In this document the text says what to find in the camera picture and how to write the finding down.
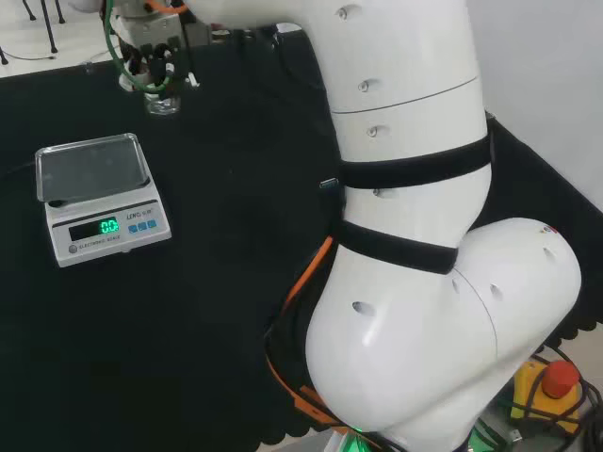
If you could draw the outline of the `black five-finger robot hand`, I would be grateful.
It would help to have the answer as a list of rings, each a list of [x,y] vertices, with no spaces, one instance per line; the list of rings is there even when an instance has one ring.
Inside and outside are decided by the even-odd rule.
[[[116,9],[111,25],[119,38],[122,64],[127,70],[127,74],[119,78],[124,90],[137,89],[131,78],[149,88],[169,79],[165,95],[200,86],[178,15],[147,11],[142,5],[129,4]]]

